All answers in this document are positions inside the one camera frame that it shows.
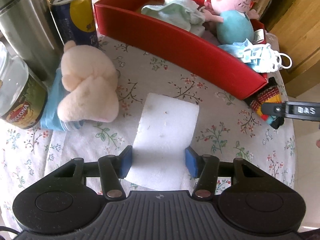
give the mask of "floral pattern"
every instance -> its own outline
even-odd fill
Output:
[[[273,130],[247,105],[196,74],[166,59],[108,37],[100,37],[99,49],[118,70],[119,116],[111,123],[85,121],[81,130],[60,132],[35,126],[21,130],[0,120],[0,207],[7,226],[19,230],[12,213],[14,198],[75,157],[86,162],[118,155],[132,145],[143,104],[149,92],[199,105],[192,148],[200,155],[213,154],[221,161],[244,158],[289,187],[294,186],[295,139],[292,120]],[[279,73],[276,80],[283,85]],[[286,93],[282,90],[283,100]],[[193,191],[198,179],[185,174],[180,189]],[[126,194],[148,190],[121,179]],[[218,178],[216,194],[231,185],[230,178]],[[102,194],[98,178],[87,186]]]

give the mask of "beige plush toy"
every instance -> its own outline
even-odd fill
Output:
[[[58,105],[64,122],[112,122],[118,115],[118,77],[111,60],[99,49],[68,41],[61,59],[62,84],[70,92]]]

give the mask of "knitted sock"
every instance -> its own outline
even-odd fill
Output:
[[[284,118],[279,116],[265,115],[261,112],[263,103],[281,103],[278,84],[274,77],[269,78],[268,84],[261,88],[258,92],[244,100],[247,105],[254,110],[264,121],[272,128],[278,129],[284,124]]]

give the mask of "metal bottle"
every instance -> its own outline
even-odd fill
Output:
[[[38,78],[50,86],[63,44],[47,0],[0,0],[0,30]]]

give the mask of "light green cloth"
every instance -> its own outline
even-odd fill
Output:
[[[164,0],[164,5],[144,6],[141,13],[189,32],[191,27],[192,30],[203,27],[205,16],[197,10],[198,7],[199,5],[192,0]]]

